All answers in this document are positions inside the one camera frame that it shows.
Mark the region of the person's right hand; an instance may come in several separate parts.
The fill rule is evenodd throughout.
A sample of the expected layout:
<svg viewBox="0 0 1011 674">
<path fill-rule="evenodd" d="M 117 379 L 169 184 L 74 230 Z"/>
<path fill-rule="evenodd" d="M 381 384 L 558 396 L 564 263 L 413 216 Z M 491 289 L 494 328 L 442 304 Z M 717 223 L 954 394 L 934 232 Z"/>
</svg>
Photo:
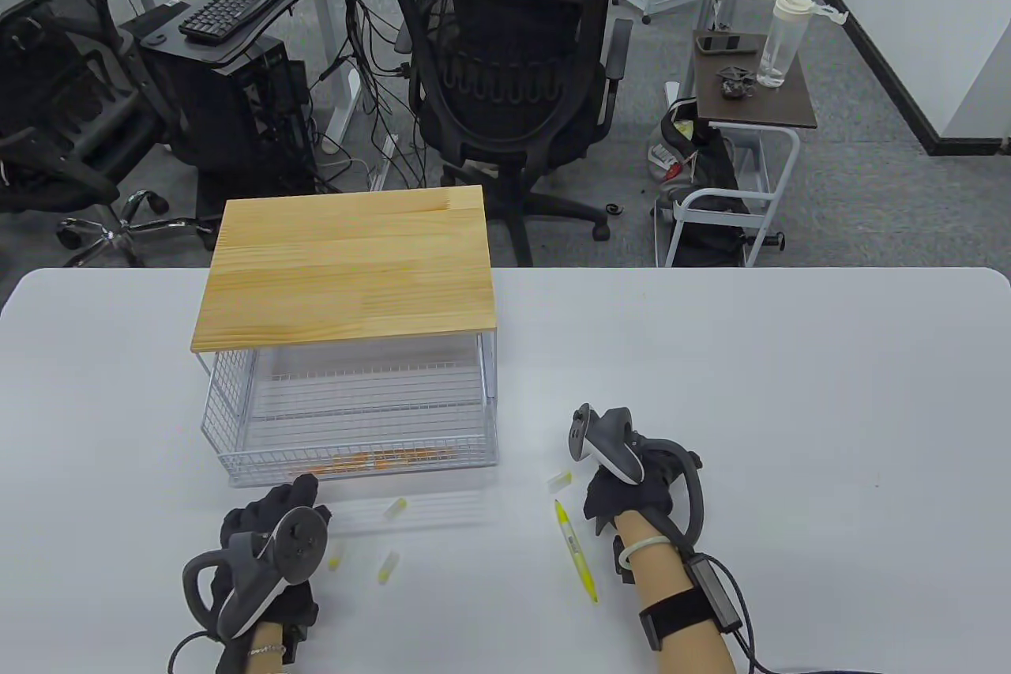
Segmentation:
<svg viewBox="0 0 1011 674">
<path fill-rule="evenodd" d="M 598 465 L 586 488 L 584 518 L 595 522 L 598 534 L 604 526 L 614 525 L 625 512 L 653 510 L 667 518 L 673 508 L 671 486 L 683 474 L 685 468 L 678 461 L 649 458 L 644 464 L 643 481 L 628 484 L 604 465 Z"/>
</svg>

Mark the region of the person's left hand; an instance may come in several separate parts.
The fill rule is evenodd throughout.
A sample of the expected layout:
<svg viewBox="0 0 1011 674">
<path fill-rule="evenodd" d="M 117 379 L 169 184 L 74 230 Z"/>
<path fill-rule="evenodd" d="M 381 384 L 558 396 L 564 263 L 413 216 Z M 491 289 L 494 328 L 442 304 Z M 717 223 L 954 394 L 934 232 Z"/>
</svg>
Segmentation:
<svg viewBox="0 0 1011 674">
<path fill-rule="evenodd" d="M 184 570 L 186 602 L 223 652 L 217 673 L 282 672 L 318 605 L 310 578 L 328 547 L 331 511 L 303 474 L 225 515 L 220 548 Z"/>
</svg>

